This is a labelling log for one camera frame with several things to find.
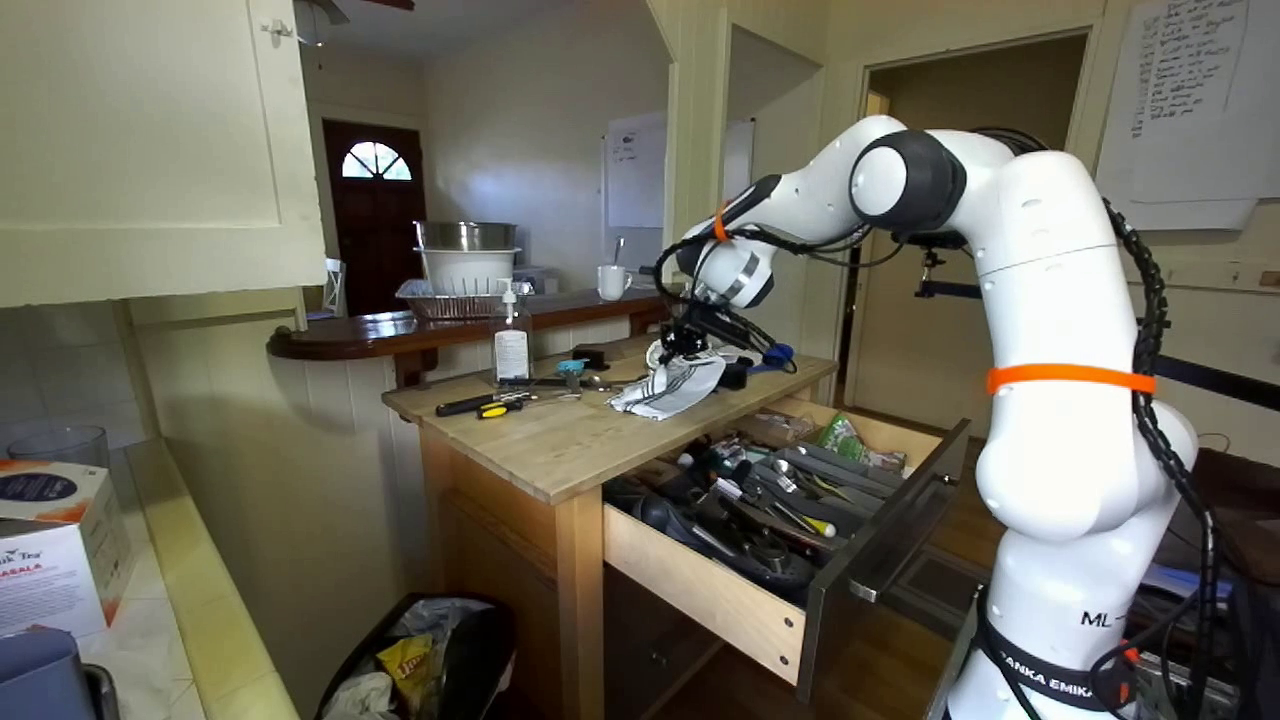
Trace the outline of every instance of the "whiteboard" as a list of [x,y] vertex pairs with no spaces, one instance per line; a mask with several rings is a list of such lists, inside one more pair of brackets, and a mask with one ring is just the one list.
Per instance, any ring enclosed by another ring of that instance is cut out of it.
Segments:
[[1280,198],[1280,0],[1135,0],[1096,182],[1131,229],[1242,229]]

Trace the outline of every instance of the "bottle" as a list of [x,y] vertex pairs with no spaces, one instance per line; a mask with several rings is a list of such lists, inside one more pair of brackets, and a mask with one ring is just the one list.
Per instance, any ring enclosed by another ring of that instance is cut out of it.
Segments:
[[515,310],[515,282],[504,289],[504,326],[490,332],[490,378],[499,393],[526,382],[526,332]]

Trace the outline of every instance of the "cup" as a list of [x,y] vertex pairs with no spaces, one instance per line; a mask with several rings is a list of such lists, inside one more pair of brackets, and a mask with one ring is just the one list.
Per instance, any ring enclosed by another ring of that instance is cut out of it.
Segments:
[[630,278],[622,263],[600,263],[596,268],[596,297],[600,302],[621,302],[630,289]]
[[105,424],[22,424],[2,442],[12,462],[65,462],[108,467],[108,428]]

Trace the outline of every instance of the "window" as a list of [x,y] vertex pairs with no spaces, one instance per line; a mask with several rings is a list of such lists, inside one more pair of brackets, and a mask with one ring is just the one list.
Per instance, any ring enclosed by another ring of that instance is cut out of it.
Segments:
[[413,184],[413,170],[402,164],[402,155],[387,146],[374,140],[358,140],[349,150],[344,182],[387,182],[387,184]]

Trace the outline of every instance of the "wooden drawer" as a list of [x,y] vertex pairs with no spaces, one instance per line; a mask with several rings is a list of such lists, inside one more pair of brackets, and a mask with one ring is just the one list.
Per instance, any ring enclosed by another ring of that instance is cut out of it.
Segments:
[[[831,409],[806,400],[789,400],[771,414],[782,414],[810,428],[825,428],[831,422]],[[920,432],[861,414],[843,418],[854,424],[868,449],[901,449],[906,462],[897,493],[878,504],[878,512],[854,538],[840,541],[840,554],[831,554],[816,569],[802,603],[782,602],[771,588],[759,588],[756,582],[718,564],[717,555],[705,555],[629,518],[622,509],[604,504],[604,560],[617,574],[681,610],[782,686],[799,690],[799,696],[806,696],[816,682],[816,647],[825,643],[829,610],[847,610],[831,603],[831,596],[854,596],[861,603],[878,602],[878,588],[901,574],[913,538],[923,532],[929,509],[936,509],[940,500],[954,500],[951,481],[959,481],[959,449],[968,442],[964,424],[954,424],[951,432]]]

